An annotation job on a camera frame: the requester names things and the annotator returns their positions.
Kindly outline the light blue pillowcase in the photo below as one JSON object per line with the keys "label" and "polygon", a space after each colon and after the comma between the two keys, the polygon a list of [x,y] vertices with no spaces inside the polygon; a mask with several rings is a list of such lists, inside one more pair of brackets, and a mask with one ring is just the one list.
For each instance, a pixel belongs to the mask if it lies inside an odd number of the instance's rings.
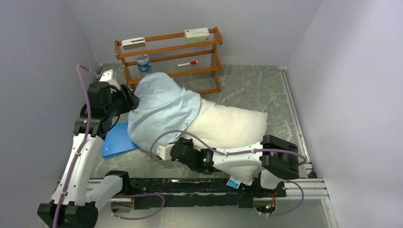
{"label": "light blue pillowcase", "polygon": [[134,95],[140,99],[128,113],[129,138],[148,151],[153,142],[167,146],[176,141],[199,115],[200,94],[179,86],[166,73],[147,74],[137,84]]}

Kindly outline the white pillow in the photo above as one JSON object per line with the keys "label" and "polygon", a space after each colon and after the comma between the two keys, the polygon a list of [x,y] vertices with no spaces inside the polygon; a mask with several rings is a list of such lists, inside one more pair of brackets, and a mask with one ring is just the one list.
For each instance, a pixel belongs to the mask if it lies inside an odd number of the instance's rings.
{"label": "white pillow", "polygon": [[266,134],[268,114],[201,100],[198,117],[186,128],[213,148],[239,148],[255,144]]}

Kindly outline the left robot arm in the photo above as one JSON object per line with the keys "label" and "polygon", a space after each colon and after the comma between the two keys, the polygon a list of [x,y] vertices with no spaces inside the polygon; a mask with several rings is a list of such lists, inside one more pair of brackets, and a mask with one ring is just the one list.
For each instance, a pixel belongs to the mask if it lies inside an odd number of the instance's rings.
{"label": "left robot arm", "polygon": [[50,228],[93,228],[100,210],[117,195],[131,193],[126,171],[109,171],[87,191],[95,156],[101,152],[112,119],[138,107],[140,99],[128,85],[94,82],[85,90],[85,101],[73,130],[71,154],[50,202],[40,203],[37,214]]}

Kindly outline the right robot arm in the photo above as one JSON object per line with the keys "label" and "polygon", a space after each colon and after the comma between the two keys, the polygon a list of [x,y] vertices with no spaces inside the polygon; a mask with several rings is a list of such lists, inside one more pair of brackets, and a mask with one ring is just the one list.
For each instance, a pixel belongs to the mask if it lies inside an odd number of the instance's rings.
{"label": "right robot arm", "polygon": [[206,146],[197,150],[191,139],[180,138],[167,147],[168,159],[186,165],[190,170],[211,175],[225,172],[230,175],[228,186],[235,189],[241,184],[251,185],[258,168],[260,181],[256,185],[259,195],[269,196],[282,180],[299,178],[299,159],[306,158],[298,153],[297,145],[265,135],[261,142],[252,145],[223,149]]}

